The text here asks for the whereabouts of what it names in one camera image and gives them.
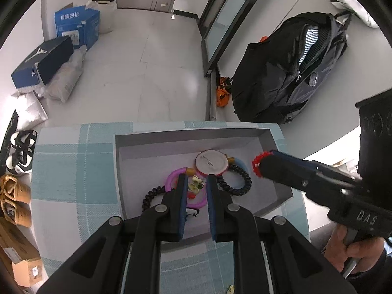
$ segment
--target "brown slipper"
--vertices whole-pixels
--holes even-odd
[[[30,203],[31,201],[30,187],[11,175],[3,175],[0,178],[0,187],[5,196],[12,201],[24,203]]]
[[[0,203],[7,221],[15,225],[31,227],[31,212],[29,210],[16,204],[14,201],[8,200],[4,193],[0,193]]]

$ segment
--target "baseboard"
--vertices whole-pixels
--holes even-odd
[[[192,19],[195,19],[196,21],[199,21],[199,16],[195,13],[190,13],[190,12],[185,12],[185,11],[180,11],[180,10],[174,10],[173,12],[175,15],[181,15],[185,17],[190,17]]]

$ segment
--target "human hand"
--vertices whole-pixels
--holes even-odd
[[[325,248],[325,258],[338,270],[343,271],[344,262],[349,257],[361,259],[352,274],[370,270],[378,261],[384,249],[384,239],[373,237],[363,241],[344,245],[343,240],[347,234],[347,227],[338,224]]]

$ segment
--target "plaid tablecloth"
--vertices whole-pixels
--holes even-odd
[[[44,128],[33,159],[32,215],[37,244],[48,276],[108,218],[120,215],[114,179],[113,135],[186,128],[271,129],[286,151],[276,124],[247,122],[114,122]],[[309,238],[301,192],[269,217],[281,214]],[[234,283],[232,243],[208,240],[161,255],[162,294],[226,293]]]

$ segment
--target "blue box with chinese text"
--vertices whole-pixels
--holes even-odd
[[[99,11],[85,9],[85,6],[77,6],[57,11],[54,14],[57,36],[71,36],[74,49],[82,45],[87,50],[98,40],[99,35]]]

